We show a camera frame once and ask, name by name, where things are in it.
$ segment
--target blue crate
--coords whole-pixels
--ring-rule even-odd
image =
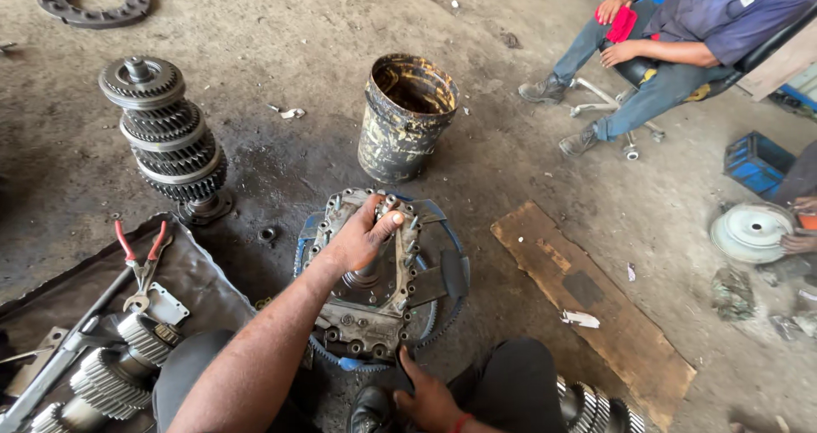
[[[771,200],[797,158],[753,131],[726,148],[724,173],[765,200]]]

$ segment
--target pliers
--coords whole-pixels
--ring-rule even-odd
[[[156,272],[158,258],[162,255],[162,251],[165,247],[173,241],[172,235],[169,235],[167,238],[164,236],[168,229],[168,221],[162,221],[162,229],[159,230],[158,236],[154,240],[154,246],[150,249],[148,259],[144,265],[139,265],[137,255],[134,254],[131,245],[128,244],[128,240],[125,239],[125,234],[122,232],[122,222],[117,220],[114,222],[114,225],[116,226],[116,238],[119,240],[119,244],[122,245],[122,249],[125,250],[125,264],[129,265],[133,269],[133,273],[137,276],[138,290],[136,294],[125,300],[123,311],[129,311],[133,305],[137,307],[139,313],[144,313],[150,305],[148,288],[150,288],[150,280],[153,278],[154,272]]]

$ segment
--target oil bucket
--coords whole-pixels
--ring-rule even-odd
[[[417,177],[426,156],[454,120],[459,90],[424,58],[388,54],[366,82],[358,162],[370,177],[399,184]]]

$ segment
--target red thread bracelet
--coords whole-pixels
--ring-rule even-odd
[[[451,429],[450,433],[460,433],[460,430],[463,429],[465,422],[468,422],[468,420],[472,418],[474,418],[474,414],[465,413],[461,415],[457,419],[457,423],[454,424],[454,428]]]

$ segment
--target black shoe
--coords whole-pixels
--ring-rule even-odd
[[[578,157],[592,148],[599,142],[599,137],[596,135],[596,130],[593,129],[594,123],[584,127],[581,133],[570,135],[559,142],[559,148],[568,157]]]
[[[567,87],[559,83],[556,74],[550,73],[547,79],[540,83],[520,85],[519,95],[534,103],[559,104],[565,98]]]
[[[389,397],[383,389],[367,386],[354,398],[346,433],[374,433],[387,431],[391,425]]]

